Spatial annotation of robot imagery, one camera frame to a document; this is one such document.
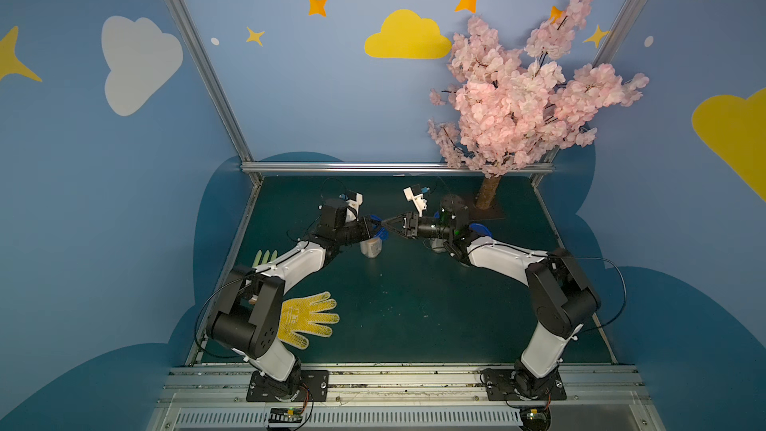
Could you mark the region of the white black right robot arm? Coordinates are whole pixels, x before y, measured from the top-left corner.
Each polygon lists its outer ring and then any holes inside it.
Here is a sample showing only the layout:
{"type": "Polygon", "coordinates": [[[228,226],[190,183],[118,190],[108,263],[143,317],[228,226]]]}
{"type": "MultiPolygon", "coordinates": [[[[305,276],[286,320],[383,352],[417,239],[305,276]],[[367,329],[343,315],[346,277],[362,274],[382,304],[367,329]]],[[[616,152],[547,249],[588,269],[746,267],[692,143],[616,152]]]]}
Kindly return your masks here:
{"type": "Polygon", "coordinates": [[[537,325],[514,365],[513,374],[500,377],[486,369],[482,377],[490,390],[521,400],[565,400],[560,375],[568,344],[584,330],[602,302],[578,260],[565,249],[533,251],[482,235],[468,223],[449,217],[421,217],[406,213],[381,223],[406,239],[436,239],[453,259],[490,269],[528,287],[537,325]]]}

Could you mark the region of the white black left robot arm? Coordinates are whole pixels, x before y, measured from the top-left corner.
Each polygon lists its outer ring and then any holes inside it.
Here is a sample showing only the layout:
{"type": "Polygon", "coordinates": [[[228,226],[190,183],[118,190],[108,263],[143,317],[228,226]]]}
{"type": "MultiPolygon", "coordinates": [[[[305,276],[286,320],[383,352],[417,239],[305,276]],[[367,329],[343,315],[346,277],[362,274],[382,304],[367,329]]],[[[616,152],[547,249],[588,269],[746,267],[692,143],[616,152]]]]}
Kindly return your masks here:
{"type": "Polygon", "coordinates": [[[235,267],[209,312],[207,337],[253,366],[273,397],[295,397],[301,363],[277,338],[285,293],[326,267],[343,247],[373,239],[380,228],[381,219],[372,215],[338,227],[318,225],[275,261],[250,269],[235,267]]]}

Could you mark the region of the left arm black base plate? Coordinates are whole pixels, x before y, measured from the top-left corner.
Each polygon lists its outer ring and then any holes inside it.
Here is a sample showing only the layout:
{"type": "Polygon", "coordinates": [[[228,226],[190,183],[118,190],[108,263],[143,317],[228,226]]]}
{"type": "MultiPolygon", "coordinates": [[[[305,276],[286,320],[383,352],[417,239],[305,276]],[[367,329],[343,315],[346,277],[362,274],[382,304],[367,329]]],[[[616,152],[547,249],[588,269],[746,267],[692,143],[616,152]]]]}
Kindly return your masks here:
{"type": "Polygon", "coordinates": [[[247,402],[324,402],[327,399],[327,370],[301,370],[279,382],[259,371],[253,371],[247,387],[247,402]]]}

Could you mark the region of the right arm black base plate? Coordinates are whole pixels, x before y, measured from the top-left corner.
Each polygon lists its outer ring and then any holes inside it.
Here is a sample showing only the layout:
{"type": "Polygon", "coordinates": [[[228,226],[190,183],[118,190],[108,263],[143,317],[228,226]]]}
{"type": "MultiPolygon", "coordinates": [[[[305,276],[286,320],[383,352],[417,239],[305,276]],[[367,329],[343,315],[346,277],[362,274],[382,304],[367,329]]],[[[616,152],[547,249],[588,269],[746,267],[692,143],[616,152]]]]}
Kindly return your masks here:
{"type": "Polygon", "coordinates": [[[567,393],[558,369],[536,377],[526,368],[485,368],[480,373],[490,401],[565,401],[567,393]]]}

